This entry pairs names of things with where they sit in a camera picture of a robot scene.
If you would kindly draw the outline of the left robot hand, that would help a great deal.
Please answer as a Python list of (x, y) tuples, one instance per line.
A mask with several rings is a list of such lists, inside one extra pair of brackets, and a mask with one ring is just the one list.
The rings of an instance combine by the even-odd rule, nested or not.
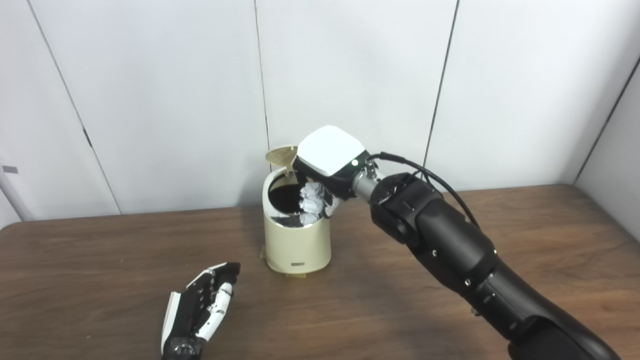
[(200, 360), (227, 314), (242, 265), (224, 262), (200, 272), (182, 292), (172, 291), (160, 340), (163, 360)]

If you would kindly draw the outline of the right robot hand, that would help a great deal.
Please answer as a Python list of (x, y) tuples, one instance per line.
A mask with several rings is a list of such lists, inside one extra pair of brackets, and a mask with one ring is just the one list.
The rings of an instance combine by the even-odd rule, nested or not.
[(311, 183), (313, 203), (320, 205), (320, 215), (330, 219), (350, 199), (370, 201), (380, 181), (370, 156), (356, 137), (327, 125), (300, 142), (291, 166), (302, 186)]

